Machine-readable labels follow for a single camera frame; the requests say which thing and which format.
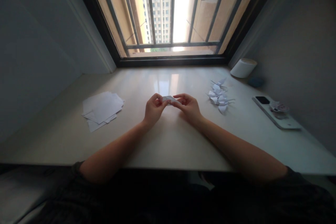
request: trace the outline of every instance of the blue object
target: blue object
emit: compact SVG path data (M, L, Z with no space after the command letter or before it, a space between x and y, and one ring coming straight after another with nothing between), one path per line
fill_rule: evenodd
M251 77L248 80L247 84L249 84L252 87L258 88L264 84L264 80L261 78L257 78L257 77Z

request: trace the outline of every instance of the window bar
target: window bar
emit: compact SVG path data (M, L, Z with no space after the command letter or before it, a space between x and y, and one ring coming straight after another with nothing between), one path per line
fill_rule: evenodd
M210 34L211 34L212 28L214 26L216 16L217 16L217 12L219 10L219 6L220 6L221 2L222 2L222 0L217 0L216 9L215 9L215 12L213 13L213 17L212 17L211 25L210 25L210 28L209 28L209 31L208 31L208 35L206 36L207 38L205 39L206 42L209 41Z
M127 3L127 8L128 8L129 16L131 18L131 22L132 22L132 26L133 26L133 32L134 32L136 44L139 44L139 38L138 38L137 31L136 31L137 29L136 29L135 23L134 23L134 18L133 18L133 13L132 13L132 8L131 8L130 0L126 0L126 3Z
M152 0L149 0L149 9L150 9L150 19L152 23L152 36L153 36L153 44L156 44L155 40L155 27L154 27L154 16L153 16L153 3Z
M194 0L194 8L192 10L190 29L189 29L189 38L188 38L189 43L191 41L191 34L193 32L192 30L193 30L193 27L194 27L194 21L195 21L196 9L197 9L197 2L198 2L198 0Z
M160 43L160 44L140 44L140 45L127 45L127 49L144 49L144 48L171 48L171 47L198 47L198 46L217 46L219 41L211 42L182 42L182 43Z
M173 33L174 33L174 11L175 11L175 0L171 0L170 8L170 43L173 44Z
M110 9L110 12L111 12L111 15L112 15L112 19L113 19L115 27L117 29L118 35L120 37L120 40L121 40L121 43L122 43L122 47L125 50L126 56L129 57L130 55L128 53L126 42L125 42L123 33L121 32L121 29L120 29L120 26L119 26L119 23L118 23L118 18L116 16L116 13L114 12L112 1L111 0L106 0L106 2L107 2L107 5L108 5L108 8Z
M229 19L228 19L228 21L226 23L226 26L225 26L225 28L223 30L222 36L221 36L220 41L218 43L217 49L215 51L215 54L218 54L219 50L222 47L224 39L225 39L225 37L226 37L226 35L227 35L228 31L229 31L229 28L230 28L231 23L232 23L232 21L234 19L234 16L236 15L236 12L237 12L237 10L239 8L239 5L240 5L241 1L242 0L236 0L236 3L234 4L234 7L233 7L232 12L230 14L230 17L229 17Z

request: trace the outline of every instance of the hand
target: hand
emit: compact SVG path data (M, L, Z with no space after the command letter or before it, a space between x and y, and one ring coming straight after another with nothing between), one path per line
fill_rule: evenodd
M162 111L169 104L170 100L162 102L162 96L154 94L146 104L145 118L143 122L150 128L160 119Z
M179 108L193 126L198 127L204 120L204 117L200 112L197 100L185 93L174 95L173 97L178 98L177 100L182 103L182 105L177 102L172 102L171 104L174 107Z

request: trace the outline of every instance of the desk surface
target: desk surface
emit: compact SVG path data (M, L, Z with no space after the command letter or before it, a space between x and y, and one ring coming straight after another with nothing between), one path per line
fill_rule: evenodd
M222 115L205 93L210 80L224 77L228 97L236 100ZM126 101L115 120L90 133L81 116L82 101L104 91L115 92ZM194 96L206 118L295 171L336 175L336 158L329 151L305 129L278 129L251 99L264 94L230 76L224 67L118 69L108 75L82 75L25 127L0 143L0 162L72 165L84 160L139 123L146 101L156 92ZM163 111L125 167L232 170L224 156L172 106Z

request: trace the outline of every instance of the window frame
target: window frame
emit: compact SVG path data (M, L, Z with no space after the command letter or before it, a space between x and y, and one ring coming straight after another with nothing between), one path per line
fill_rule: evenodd
M122 68L181 65L227 65L245 38L267 0L250 0L223 54L174 57L154 56L141 58L121 58L98 0L83 1L109 53L111 54L113 61L118 68Z

